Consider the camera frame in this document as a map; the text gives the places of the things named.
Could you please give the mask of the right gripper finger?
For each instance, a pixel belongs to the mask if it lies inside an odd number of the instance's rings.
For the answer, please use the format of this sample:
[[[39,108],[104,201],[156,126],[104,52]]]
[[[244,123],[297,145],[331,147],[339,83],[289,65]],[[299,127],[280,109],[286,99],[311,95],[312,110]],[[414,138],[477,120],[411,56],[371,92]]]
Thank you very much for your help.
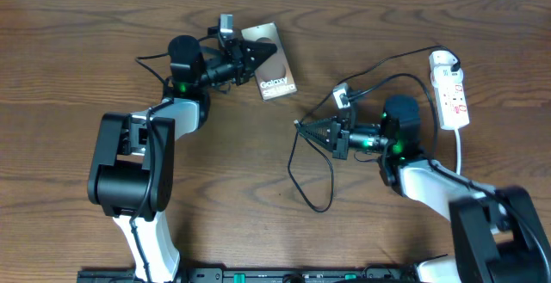
[[[300,130],[299,134],[329,152],[337,149],[338,132],[336,130]]]
[[[340,123],[337,117],[330,117],[312,122],[296,121],[295,127],[303,135],[331,135],[340,132]]]

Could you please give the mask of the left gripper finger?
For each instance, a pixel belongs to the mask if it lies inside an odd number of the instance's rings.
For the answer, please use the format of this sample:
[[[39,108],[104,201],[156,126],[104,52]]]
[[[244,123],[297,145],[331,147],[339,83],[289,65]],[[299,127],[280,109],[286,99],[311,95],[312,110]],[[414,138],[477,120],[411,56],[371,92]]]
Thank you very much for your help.
[[[241,44],[245,49],[245,59],[250,62],[264,62],[277,52],[273,43],[244,40]]]
[[[257,80],[270,81],[276,77],[276,61],[273,55],[264,62],[249,61],[248,65]]]

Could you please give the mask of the Galaxy smartphone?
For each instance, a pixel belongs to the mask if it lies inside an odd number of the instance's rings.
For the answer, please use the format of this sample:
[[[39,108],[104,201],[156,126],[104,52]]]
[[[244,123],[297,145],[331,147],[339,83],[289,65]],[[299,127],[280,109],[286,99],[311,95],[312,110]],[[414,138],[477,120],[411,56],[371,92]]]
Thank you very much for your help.
[[[263,101],[297,92],[278,28],[274,22],[241,30],[245,40],[275,44],[277,51],[255,71],[257,87]]]

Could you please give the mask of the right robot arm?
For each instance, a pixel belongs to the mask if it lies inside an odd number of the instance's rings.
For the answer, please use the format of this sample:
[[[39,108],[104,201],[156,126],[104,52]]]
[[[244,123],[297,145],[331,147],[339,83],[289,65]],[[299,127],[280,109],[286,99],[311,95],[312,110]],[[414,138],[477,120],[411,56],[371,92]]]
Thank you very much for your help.
[[[381,178],[397,194],[450,222],[452,255],[421,261],[419,282],[548,282],[550,245],[528,192],[495,188],[444,168],[419,145],[420,117],[410,96],[388,98],[381,123],[360,125],[346,95],[342,113],[310,123],[296,121],[310,145],[345,159],[349,151],[377,155]]]

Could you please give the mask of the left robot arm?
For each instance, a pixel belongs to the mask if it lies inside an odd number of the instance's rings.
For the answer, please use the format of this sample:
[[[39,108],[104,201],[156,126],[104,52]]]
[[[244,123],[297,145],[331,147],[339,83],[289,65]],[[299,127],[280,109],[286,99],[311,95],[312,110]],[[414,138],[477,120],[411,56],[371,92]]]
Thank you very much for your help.
[[[165,210],[170,201],[176,141],[199,130],[210,111],[209,89],[242,85],[274,56],[274,43],[213,34],[212,49],[180,35],[168,45],[170,75],[162,97],[144,111],[103,115],[90,167],[91,203],[119,226],[133,255],[133,282],[172,282],[181,256]]]

